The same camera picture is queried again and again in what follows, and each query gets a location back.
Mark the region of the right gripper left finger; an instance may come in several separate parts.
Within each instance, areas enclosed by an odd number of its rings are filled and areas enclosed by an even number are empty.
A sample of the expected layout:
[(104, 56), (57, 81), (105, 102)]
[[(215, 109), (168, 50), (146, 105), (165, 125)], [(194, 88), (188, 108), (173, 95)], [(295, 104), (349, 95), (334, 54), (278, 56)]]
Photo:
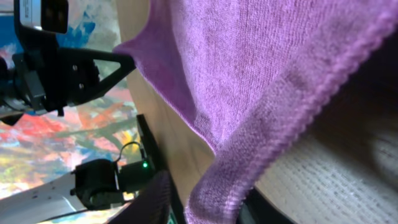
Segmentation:
[(108, 224), (167, 224), (171, 204), (170, 175), (158, 172), (146, 188)]

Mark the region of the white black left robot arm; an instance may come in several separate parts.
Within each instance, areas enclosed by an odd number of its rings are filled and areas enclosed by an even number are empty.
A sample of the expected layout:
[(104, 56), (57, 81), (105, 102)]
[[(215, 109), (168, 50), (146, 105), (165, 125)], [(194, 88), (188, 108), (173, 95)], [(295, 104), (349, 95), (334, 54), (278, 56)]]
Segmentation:
[[(58, 48), (15, 54), (14, 67), (1, 63), (1, 121), (10, 126), (24, 115), (43, 115), (104, 96), (130, 74), (131, 57), (97, 50)], [(39, 223), (125, 204), (124, 194), (142, 189), (154, 176), (152, 159), (119, 166), (95, 159), (30, 190), (1, 200), (2, 223)]]

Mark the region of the purple microfiber cloth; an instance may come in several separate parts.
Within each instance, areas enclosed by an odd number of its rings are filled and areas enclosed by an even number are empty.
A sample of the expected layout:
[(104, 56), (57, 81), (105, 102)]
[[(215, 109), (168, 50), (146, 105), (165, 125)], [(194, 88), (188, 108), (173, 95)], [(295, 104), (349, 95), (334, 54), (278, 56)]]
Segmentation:
[(397, 25), (397, 1), (163, 1), (115, 48), (215, 154), (188, 223), (234, 223), (264, 170)]

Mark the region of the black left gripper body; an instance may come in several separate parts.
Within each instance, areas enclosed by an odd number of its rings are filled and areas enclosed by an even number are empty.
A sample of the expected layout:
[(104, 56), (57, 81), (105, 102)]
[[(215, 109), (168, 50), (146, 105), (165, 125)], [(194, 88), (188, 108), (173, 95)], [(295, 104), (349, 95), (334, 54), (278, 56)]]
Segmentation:
[(94, 100), (86, 93), (100, 84), (92, 58), (78, 59), (76, 50), (60, 49), (53, 55), (39, 51), (14, 54), (14, 67), (1, 58), (1, 122), (15, 125), (23, 116), (42, 116)]

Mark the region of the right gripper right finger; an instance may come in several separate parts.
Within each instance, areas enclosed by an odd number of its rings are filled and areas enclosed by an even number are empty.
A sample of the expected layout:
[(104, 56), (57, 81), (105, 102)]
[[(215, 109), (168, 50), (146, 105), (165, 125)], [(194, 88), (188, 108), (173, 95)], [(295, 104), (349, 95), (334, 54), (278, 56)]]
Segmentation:
[(243, 201), (238, 224), (294, 224), (294, 222), (253, 188)]

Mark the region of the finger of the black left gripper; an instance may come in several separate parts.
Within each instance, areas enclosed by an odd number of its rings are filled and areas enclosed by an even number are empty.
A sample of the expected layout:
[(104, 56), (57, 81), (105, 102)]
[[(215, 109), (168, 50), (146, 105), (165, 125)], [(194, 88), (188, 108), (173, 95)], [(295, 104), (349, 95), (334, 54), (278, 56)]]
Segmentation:
[[(64, 69), (62, 84), (68, 106), (77, 106), (101, 98), (135, 68), (132, 57), (98, 50), (59, 48), (60, 66)], [(119, 68), (100, 79), (97, 60), (114, 62)]]

